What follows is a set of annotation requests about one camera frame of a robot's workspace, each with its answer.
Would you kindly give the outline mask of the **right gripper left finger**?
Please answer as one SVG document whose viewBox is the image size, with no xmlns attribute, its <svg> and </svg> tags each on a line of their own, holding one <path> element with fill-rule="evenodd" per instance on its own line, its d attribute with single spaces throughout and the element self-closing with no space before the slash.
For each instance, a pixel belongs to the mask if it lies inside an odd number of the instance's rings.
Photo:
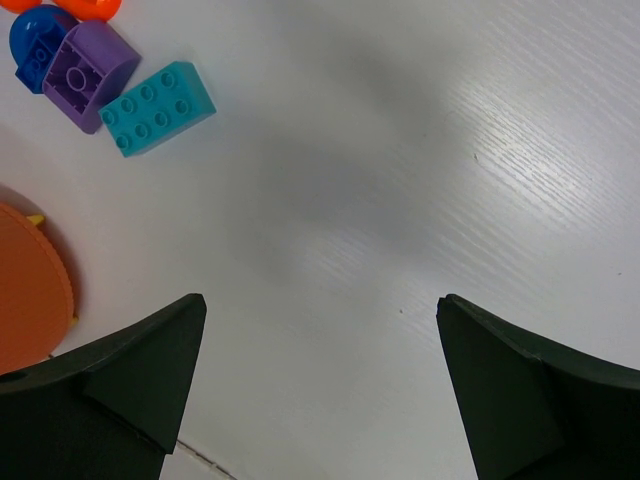
<svg viewBox="0 0 640 480">
<path fill-rule="evenodd" d="M 191 293 L 1 377 L 4 479 L 156 479 L 173 453 L 207 307 Z"/>
</svg>

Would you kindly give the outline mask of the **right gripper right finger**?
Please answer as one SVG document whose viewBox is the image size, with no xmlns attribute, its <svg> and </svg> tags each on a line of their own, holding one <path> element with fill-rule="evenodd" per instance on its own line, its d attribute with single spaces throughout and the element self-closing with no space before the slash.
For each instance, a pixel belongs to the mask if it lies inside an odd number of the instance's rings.
<svg viewBox="0 0 640 480">
<path fill-rule="evenodd" d="M 454 294 L 437 326 L 481 479 L 636 479 L 639 373 Z"/>
</svg>

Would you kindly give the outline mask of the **yellow-green lego brick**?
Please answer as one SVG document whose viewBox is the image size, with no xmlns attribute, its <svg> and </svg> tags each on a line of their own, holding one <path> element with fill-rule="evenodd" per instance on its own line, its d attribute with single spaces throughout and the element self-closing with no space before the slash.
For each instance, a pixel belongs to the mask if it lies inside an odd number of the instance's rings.
<svg viewBox="0 0 640 480">
<path fill-rule="evenodd" d="M 27 220 L 34 226 L 39 226 L 44 223 L 45 216 L 42 214 L 34 214 L 27 216 Z"/>
</svg>

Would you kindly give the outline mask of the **orange round divided container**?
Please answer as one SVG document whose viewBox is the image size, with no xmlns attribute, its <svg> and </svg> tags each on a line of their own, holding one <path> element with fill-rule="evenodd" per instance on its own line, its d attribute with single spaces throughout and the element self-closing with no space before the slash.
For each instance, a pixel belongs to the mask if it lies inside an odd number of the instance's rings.
<svg viewBox="0 0 640 480">
<path fill-rule="evenodd" d="M 45 360 L 75 321 L 69 273 L 27 216 L 1 205 L 1 372 Z"/>
</svg>

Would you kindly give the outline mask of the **teal 2x4 lego brick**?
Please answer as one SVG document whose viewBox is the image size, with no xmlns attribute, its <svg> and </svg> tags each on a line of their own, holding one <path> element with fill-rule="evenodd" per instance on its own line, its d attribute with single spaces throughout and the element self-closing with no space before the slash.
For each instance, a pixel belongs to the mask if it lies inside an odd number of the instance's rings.
<svg viewBox="0 0 640 480">
<path fill-rule="evenodd" d="M 215 113 L 195 66 L 186 61 L 168 64 L 99 110 L 124 157 L 152 150 Z"/>
</svg>

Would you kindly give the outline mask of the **purple arch lego brick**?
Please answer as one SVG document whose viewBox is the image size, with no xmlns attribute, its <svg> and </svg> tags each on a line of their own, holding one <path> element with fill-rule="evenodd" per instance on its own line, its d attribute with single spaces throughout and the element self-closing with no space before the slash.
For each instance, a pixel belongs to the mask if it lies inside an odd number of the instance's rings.
<svg viewBox="0 0 640 480">
<path fill-rule="evenodd" d="M 63 39 L 43 80 L 44 95 L 81 131 L 95 133 L 100 110 L 118 97 L 141 55 L 108 23 L 88 20 Z"/>
</svg>

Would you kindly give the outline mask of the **blue rounded lego brick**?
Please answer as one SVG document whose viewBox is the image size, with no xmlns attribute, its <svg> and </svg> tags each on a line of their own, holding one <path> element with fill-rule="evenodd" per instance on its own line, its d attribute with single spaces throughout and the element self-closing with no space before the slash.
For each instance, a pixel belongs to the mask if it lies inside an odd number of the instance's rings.
<svg viewBox="0 0 640 480">
<path fill-rule="evenodd" d="M 9 32 L 9 47 L 17 65 L 15 76 L 33 94 L 43 93 L 50 64 L 78 20 L 61 7 L 39 5 L 21 13 Z"/>
</svg>

